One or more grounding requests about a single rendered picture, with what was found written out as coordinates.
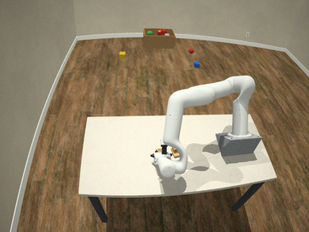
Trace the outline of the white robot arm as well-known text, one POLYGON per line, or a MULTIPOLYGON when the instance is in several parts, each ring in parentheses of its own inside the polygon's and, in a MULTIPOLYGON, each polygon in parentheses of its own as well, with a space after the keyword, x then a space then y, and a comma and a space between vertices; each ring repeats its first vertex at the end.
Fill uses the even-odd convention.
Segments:
POLYGON ((249 138, 252 134, 248 133, 248 104, 254 90, 254 79, 245 75, 174 92, 168 101, 164 134, 160 139, 162 155, 156 163, 161 175, 170 178, 175 174, 184 174, 186 171, 188 155, 179 140, 184 108, 207 105, 214 99, 225 97, 230 93, 240 93, 233 101, 232 133, 228 133, 227 136, 249 138), (171 160, 167 155, 168 146, 179 152, 179 161, 171 160))

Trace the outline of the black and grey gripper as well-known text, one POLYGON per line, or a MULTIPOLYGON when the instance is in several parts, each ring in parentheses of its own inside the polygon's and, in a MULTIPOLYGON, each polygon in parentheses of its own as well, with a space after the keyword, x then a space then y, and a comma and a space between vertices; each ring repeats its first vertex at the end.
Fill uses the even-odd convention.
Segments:
MULTIPOLYGON (((161 155, 162 155, 162 152, 157 152, 156 150, 155 153, 150 155, 150 157, 154 158, 154 161, 157 163, 157 160, 161 155)), ((171 158, 172 153, 167 152, 167 155, 171 158)))

